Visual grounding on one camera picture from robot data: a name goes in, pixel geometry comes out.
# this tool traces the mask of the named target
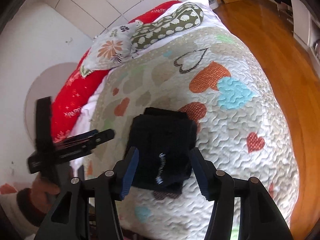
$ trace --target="red cushion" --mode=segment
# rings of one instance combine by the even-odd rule
[[[78,67],[69,76],[52,103],[51,136],[54,142],[61,141],[69,135],[81,113],[81,108],[110,71],[96,70],[85,78],[82,77],[79,68],[88,53],[89,50],[83,55]]]
[[[169,2],[162,3],[162,4],[158,5],[157,7],[154,7],[152,10],[146,12],[145,14],[142,14],[142,15],[138,16],[137,18],[133,19],[129,23],[132,23],[135,20],[140,20],[144,24],[151,23],[155,19],[157,19],[159,16],[163,15],[163,13],[166,10],[168,10],[172,5],[174,5],[176,3],[181,3],[181,2],[178,0],[175,0],[175,1],[169,1]]]

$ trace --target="folded black sock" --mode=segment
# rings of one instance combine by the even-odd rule
[[[188,151],[196,144],[196,123],[185,113],[147,108],[133,119],[127,150],[139,150],[139,164],[132,185],[181,194],[191,174]]]

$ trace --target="floral pillow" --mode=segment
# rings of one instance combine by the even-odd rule
[[[141,21],[135,21],[102,33],[94,41],[88,56],[83,61],[80,67],[81,75],[86,77],[94,70],[111,69],[132,59],[130,57],[131,37],[140,25],[142,25]]]

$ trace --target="light blue heart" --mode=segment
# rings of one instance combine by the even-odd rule
[[[172,51],[171,51],[171,50],[168,50],[167,52],[165,52],[165,53],[163,54],[163,56],[164,56],[164,57],[170,57],[171,54],[172,54]]]
[[[151,211],[147,207],[136,206],[134,208],[134,214],[141,223],[145,223],[148,217],[150,217]]]
[[[218,98],[218,105],[226,109],[238,109],[254,97],[245,84],[232,77],[223,77],[217,83],[221,92]]]

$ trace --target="green polka dot pillow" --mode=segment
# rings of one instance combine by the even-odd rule
[[[185,3],[172,14],[156,22],[138,27],[131,38],[132,52],[146,49],[151,44],[177,32],[197,27],[202,23],[202,20],[203,11],[201,8],[192,2]]]

